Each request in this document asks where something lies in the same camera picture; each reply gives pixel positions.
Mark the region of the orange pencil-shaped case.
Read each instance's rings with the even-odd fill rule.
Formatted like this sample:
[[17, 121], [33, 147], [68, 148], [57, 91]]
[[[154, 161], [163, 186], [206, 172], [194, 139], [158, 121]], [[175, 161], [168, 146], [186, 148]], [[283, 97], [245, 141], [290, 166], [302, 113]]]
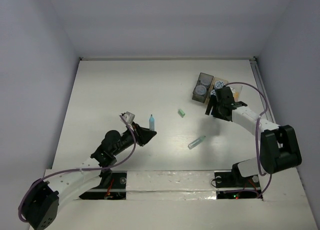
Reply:
[[238, 91], [235, 91], [232, 94], [233, 94], [234, 101], [238, 102], [240, 93]]

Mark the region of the blue pencil-shaped case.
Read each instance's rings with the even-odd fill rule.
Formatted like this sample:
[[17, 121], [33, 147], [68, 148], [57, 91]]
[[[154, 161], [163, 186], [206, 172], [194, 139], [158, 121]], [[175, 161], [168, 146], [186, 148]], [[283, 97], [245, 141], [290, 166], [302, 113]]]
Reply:
[[150, 118], [149, 118], [149, 129], [151, 131], [155, 131], [155, 119], [152, 114], [150, 115]]

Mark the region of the dark grey plastic bin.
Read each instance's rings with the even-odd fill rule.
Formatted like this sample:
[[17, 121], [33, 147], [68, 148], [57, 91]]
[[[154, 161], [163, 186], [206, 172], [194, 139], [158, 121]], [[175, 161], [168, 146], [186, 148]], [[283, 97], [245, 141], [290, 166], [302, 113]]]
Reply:
[[192, 100], [204, 103], [214, 80], [213, 75], [201, 72], [192, 92]]

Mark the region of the clear plastic bin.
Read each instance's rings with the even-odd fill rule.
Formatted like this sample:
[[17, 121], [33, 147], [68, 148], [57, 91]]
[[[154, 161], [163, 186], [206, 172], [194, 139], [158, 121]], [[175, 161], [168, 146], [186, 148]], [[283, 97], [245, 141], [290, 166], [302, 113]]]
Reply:
[[240, 98], [240, 94], [241, 94], [243, 85], [235, 83], [235, 84], [230, 84], [229, 87], [230, 87], [232, 93], [239, 92], [239, 98]]

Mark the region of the wooden bin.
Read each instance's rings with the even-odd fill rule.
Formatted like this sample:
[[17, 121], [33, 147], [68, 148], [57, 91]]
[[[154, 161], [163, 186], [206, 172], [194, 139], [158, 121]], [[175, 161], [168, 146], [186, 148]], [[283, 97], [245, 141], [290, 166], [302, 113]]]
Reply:
[[212, 83], [211, 83], [211, 85], [210, 85], [210, 87], [209, 87], [209, 89], [208, 89], [207, 97], [206, 97], [205, 102], [204, 102], [205, 104], [208, 104], [209, 97], [210, 97], [210, 93], [211, 93], [212, 90], [215, 90], [215, 89], [214, 89], [214, 83], [215, 83], [215, 81], [217, 81], [217, 80], [222, 80], [222, 81], [224, 81], [224, 82], [225, 82], [225, 85], [229, 83], [229, 81], [227, 81], [226, 79], [222, 79], [222, 78], [219, 78], [219, 77], [214, 77], [214, 78], [213, 78], [213, 81], [212, 81]]

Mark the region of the green eraser cap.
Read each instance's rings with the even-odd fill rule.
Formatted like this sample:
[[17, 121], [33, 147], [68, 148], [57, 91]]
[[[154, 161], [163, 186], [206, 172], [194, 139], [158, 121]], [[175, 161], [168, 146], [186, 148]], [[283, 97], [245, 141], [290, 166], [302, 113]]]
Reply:
[[186, 113], [182, 110], [182, 109], [178, 109], [178, 114], [183, 118], [185, 115], [186, 115]]

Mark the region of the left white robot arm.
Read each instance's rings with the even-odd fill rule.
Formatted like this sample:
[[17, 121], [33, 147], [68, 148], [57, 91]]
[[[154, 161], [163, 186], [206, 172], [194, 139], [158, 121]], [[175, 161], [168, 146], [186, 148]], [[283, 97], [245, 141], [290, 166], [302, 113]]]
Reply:
[[132, 123], [126, 131], [110, 130], [91, 156], [79, 167], [51, 173], [36, 180], [18, 206], [18, 217], [35, 230], [44, 230], [69, 202], [86, 191], [110, 184], [116, 156], [129, 147], [143, 147], [157, 132]]

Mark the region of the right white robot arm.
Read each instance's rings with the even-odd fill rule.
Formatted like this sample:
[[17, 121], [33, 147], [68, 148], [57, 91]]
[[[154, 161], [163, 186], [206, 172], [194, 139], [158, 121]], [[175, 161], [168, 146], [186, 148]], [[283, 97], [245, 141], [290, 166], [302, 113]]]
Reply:
[[246, 103], [236, 102], [230, 87], [211, 92], [205, 114], [233, 122], [255, 137], [255, 159], [259, 175], [272, 175], [302, 163], [294, 128], [262, 119]]

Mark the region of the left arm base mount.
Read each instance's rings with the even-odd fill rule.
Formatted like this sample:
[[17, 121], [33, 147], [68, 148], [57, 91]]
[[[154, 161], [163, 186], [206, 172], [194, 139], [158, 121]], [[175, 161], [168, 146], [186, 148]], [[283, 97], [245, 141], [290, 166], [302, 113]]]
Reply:
[[81, 200], [125, 200], [127, 198], [127, 171], [113, 171], [100, 184], [82, 195]]

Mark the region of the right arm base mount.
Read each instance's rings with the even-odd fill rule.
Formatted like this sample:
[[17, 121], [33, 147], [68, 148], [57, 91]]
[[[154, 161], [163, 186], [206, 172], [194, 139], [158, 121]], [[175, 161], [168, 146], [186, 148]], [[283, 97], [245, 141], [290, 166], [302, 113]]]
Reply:
[[262, 190], [257, 175], [243, 177], [239, 163], [232, 165], [231, 170], [216, 171], [210, 184], [216, 189], [217, 200], [256, 199]]

